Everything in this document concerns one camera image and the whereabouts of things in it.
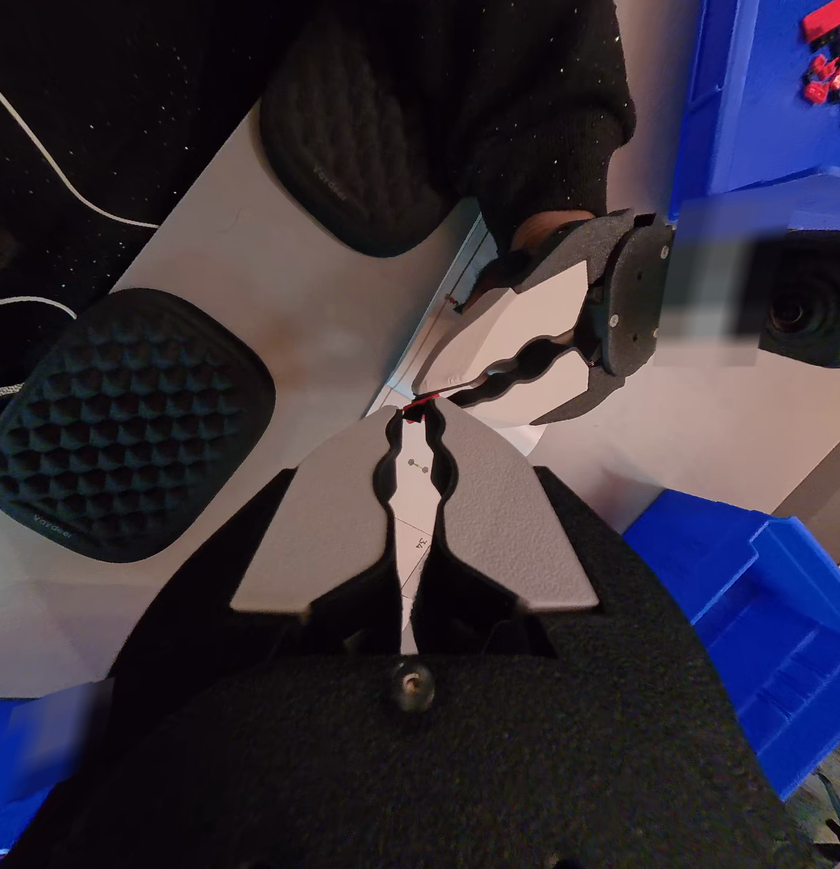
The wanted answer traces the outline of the person's left hand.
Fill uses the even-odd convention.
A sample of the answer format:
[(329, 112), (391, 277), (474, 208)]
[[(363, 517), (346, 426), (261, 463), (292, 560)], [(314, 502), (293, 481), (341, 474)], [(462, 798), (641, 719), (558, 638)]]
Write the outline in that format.
[(527, 218), (514, 233), (512, 252), (534, 255), (546, 240), (572, 223), (593, 220), (595, 215), (585, 210), (552, 210), (539, 212)]

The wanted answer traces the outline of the pile of loose lego pieces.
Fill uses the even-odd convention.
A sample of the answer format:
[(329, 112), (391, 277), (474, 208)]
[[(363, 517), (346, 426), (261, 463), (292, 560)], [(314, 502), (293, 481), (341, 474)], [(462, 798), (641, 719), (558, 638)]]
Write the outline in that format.
[(802, 37), (810, 53), (802, 76), (802, 99), (809, 105), (840, 109), (840, 1), (831, 1), (801, 21)]

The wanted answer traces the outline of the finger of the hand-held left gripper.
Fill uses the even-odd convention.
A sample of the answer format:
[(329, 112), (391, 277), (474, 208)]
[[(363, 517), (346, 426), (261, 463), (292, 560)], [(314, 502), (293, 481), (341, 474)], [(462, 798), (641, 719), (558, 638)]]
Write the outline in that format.
[(529, 344), (571, 331), (588, 292), (588, 262), (579, 261), (532, 288), (494, 288), (436, 342), (412, 383), (416, 396), (479, 385)]
[(577, 349), (545, 349), (510, 371), (447, 398), (494, 428), (533, 425), (588, 390), (590, 367)]

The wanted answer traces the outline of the dark grey tape strip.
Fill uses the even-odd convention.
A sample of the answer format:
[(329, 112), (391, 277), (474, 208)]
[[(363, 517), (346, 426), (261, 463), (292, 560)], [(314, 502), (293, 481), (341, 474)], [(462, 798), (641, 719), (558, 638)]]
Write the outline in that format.
[(840, 565), (840, 442), (773, 511), (797, 518)]

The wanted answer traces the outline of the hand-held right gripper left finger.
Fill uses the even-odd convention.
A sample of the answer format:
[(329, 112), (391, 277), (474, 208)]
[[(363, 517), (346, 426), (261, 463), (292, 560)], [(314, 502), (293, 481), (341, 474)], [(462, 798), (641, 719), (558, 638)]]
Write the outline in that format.
[(230, 602), (240, 613), (292, 614), (386, 552), (389, 499), (373, 476), (391, 449), (401, 411), (384, 406), (333, 435), (298, 466)]

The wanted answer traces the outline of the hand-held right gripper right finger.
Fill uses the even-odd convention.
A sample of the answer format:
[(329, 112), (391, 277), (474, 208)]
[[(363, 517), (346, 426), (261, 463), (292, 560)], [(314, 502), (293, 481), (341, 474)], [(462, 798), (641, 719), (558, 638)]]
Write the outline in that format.
[(451, 401), (425, 410), (436, 533), (444, 552), (531, 614), (588, 611), (599, 598), (534, 468), (509, 440)]

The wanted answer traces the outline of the blue bin with black divider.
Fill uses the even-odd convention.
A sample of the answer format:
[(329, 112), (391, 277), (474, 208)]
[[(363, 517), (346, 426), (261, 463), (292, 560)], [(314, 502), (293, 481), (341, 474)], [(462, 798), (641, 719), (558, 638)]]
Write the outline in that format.
[(293, 654), (230, 613), (279, 473), (173, 576), (121, 649), (108, 732), (0, 867), (821, 867), (750, 736), (840, 700), (840, 635), (743, 572), (692, 625), (547, 468), (600, 611), (538, 656)]

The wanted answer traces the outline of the lego instruction booklet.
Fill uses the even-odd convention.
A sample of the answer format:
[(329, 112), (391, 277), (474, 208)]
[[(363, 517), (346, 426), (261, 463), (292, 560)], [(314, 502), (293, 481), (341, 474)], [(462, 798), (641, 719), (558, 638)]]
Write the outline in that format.
[[(416, 374), (437, 342), (458, 320), (455, 307), (468, 299), (480, 271), (496, 253), (494, 240), (478, 216), (397, 364), (373, 399), (368, 415), (381, 407), (406, 407), (414, 401)], [(390, 506), (394, 514), (396, 572), (403, 605), (401, 653), (415, 655), (410, 616), (431, 545), (440, 494), (431, 482), (433, 453), (426, 441), (424, 422), (405, 421), (402, 432)]]

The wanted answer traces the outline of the blue plastic bin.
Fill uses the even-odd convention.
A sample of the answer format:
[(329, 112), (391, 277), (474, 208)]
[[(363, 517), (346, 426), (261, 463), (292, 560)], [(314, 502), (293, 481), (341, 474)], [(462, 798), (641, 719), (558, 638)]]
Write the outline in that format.
[(840, 229), (840, 109), (802, 99), (821, 1), (700, 2), (668, 216), (778, 186), (791, 227)]

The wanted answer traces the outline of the black textured elbow pad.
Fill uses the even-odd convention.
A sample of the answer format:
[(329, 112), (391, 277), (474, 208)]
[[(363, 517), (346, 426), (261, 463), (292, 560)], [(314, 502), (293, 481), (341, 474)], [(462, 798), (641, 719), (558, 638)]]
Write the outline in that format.
[(0, 509), (90, 559), (175, 542), (262, 438), (261, 358), (191, 302), (153, 288), (84, 312), (0, 415)]
[(284, 190), (361, 255), (403, 255), (461, 200), (434, 155), (422, 104), (363, 25), (326, 4), (262, 93), (262, 149)]

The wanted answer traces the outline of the person's left forearm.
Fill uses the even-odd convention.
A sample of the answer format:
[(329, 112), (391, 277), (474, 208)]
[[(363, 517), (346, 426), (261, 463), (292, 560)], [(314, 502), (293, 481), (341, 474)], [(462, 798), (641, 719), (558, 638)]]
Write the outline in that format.
[(498, 252), (547, 212), (607, 213), (636, 125), (612, 1), (359, 2), (422, 111), (433, 169), (477, 201)]

